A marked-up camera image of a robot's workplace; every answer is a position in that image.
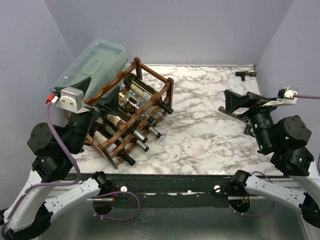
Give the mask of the clear square whisky bottle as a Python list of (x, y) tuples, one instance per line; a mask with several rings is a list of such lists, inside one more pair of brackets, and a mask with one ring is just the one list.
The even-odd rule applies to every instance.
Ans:
[(142, 108), (143, 102), (138, 99), (134, 93), (125, 88), (121, 88), (118, 94), (118, 104), (122, 111), (127, 115), (134, 115), (136, 111)]

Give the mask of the dark bottle white label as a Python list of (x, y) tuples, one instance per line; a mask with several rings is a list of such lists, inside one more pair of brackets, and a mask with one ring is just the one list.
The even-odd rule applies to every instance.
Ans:
[[(154, 94), (158, 93), (153, 87), (145, 83), (143, 80), (141, 80), (133, 73), (127, 75), (124, 78), (123, 83), (145, 102), (148, 102)], [(162, 108), (169, 115), (171, 115), (174, 112), (174, 110), (170, 106), (164, 103), (161, 96), (158, 97), (152, 105), (155, 107)]]

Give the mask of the tall green wine bottle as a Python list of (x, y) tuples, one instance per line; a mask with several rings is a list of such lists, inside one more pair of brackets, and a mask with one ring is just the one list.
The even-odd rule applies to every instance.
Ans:
[(147, 120), (147, 124), (143, 127), (143, 130), (147, 130), (150, 133), (152, 133), (153, 135), (156, 136), (156, 138), (160, 138), (162, 136), (162, 134), (156, 130), (155, 126), (157, 125), (157, 120), (152, 117), (152, 116), (145, 116), (142, 115), (139, 120), (144, 121)]

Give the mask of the clear glass wine bottle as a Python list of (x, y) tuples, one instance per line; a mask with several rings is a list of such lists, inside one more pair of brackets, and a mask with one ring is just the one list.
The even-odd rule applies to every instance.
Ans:
[[(154, 109), (156, 109), (156, 107), (151, 106), (142, 114), (142, 116), (148, 117)], [(161, 110), (157, 114), (155, 114), (154, 118), (156, 120), (161, 119), (162, 121), (165, 121), (169, 125), (173, 124), (173, 121), (167, 115), (165, 115), (165, 113), (162, 112)]]

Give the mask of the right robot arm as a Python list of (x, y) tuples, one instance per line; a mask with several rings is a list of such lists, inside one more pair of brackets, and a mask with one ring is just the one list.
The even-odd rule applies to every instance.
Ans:
[(258, 153), (271, 154), (270, 162), (295, 180), (303, 190), (292, 190), (265, 181), (252, 173), (237, 170), (229, 189), (236, 195), (256, 195), (285, 205), (296, 211), (310, 225), (320, 226), (320, 162), (306, 148), (312, 132), (299, 115), (288, 116), (277, 123), (271, 112), (278, 107), (295, 105), (298, 88), (282, 85), (276, 97), (269, 98), (253, 92), (240, 95), (224, 91), (225, 106), (221, 110), (240, 121), (248, 121), (258, 144)]

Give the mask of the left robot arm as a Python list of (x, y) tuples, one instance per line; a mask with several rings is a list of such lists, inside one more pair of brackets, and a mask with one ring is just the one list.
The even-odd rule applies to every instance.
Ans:
[(29, 177), (14, 203), (1, 211), (5, 240), (34, 239), (71, 207), (94, 197), (107, 197), (112, 191), (112, 182), (102, 171), (85, 181), (78, 175), (65, 182), (71, 169), (80, 173), (74, 156), (82, 151), (94, 117), (106, 112), (102, 107), (85, 105), (90, 83), (87, 77), (68, 87), (56, 87), (46, 100), (47, 109), (57, 106), (71, 115), (65, 126), (53, 125), (46, 115), (46, 121), (33, 128), (27, 141), (35, 155)]

